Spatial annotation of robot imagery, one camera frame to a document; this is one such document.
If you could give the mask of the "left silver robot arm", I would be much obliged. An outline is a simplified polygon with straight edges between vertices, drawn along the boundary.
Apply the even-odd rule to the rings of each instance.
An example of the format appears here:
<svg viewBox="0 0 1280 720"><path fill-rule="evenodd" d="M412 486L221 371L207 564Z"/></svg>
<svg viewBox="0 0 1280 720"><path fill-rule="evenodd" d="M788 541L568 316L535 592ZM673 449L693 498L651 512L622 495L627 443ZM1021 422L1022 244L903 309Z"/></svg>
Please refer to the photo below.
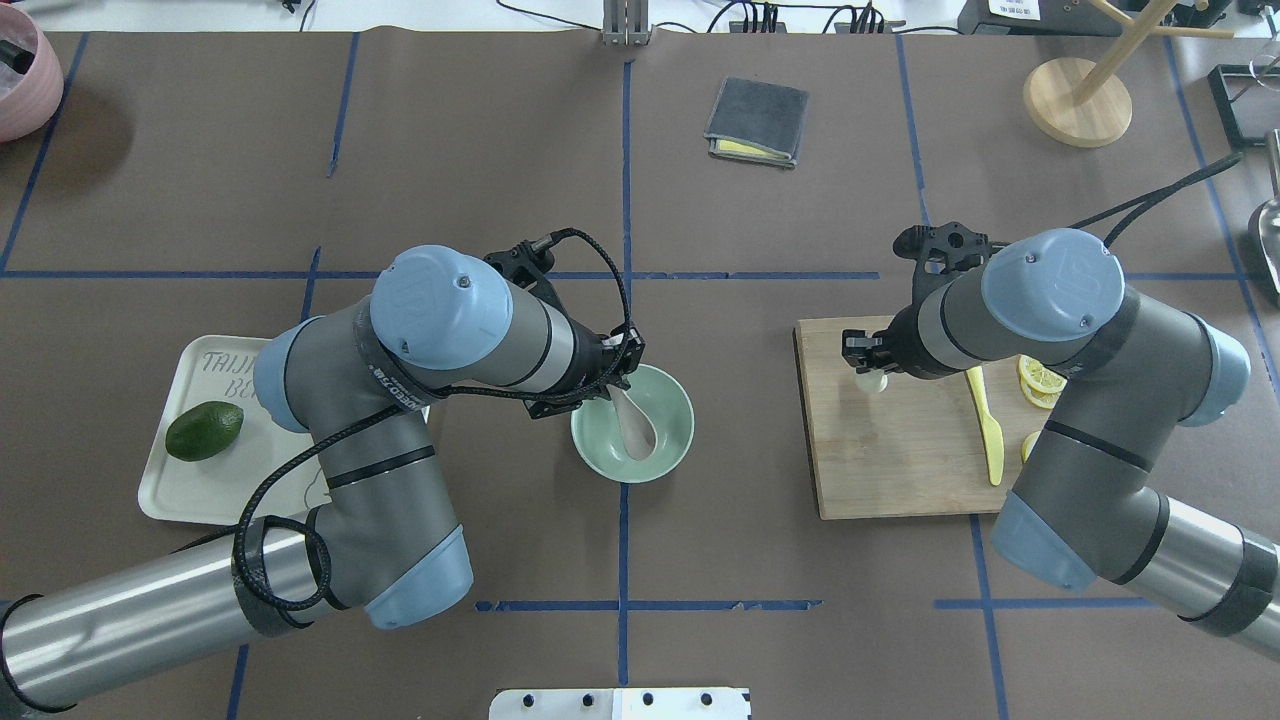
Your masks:
<svg viewBox="0 0 1280 720"><path fill-rule="evenodd" d="M261 406L312 443L227 529L145 565L3 610L3 716L32 719L212 653L362 609L420 623L474 579L424 411L458 395L568 413L625 386L643 340L598 334L545 278L556 237L479 259L410 249L355 305L270 341Z"/></svg>

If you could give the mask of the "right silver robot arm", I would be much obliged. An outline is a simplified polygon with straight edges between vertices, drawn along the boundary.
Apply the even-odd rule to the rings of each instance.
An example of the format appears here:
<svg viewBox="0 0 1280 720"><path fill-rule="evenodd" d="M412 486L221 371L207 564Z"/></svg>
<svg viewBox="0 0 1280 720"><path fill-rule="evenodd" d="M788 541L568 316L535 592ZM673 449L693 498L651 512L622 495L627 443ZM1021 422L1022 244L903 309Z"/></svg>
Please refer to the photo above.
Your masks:
<svg viewBox="0 0 1280 720"><path fill-rule="evenodd" d="M995 243L959 223L913 225L893 252L916 265L911 302L882 331L844 332L856 373L937 380L1028 356L1066 380L998 512L998 553L1064 591L1125 585L1276 659L1277 546L1148 486L1176 427L1242 398L1243 345L1132 288L1085 231Z"/></svg>

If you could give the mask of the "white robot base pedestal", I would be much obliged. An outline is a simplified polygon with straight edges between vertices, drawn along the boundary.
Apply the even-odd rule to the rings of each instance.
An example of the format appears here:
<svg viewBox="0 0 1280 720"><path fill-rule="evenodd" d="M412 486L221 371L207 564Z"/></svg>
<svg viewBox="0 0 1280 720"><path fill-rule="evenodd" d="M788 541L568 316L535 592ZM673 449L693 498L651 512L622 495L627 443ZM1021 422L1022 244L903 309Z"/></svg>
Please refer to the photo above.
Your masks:
<svg viewBox="0 0 1280 720"><path fill-rule="evenodd" d="M751 719L750 691L710 687L506 689L489 719Z"/></svg>

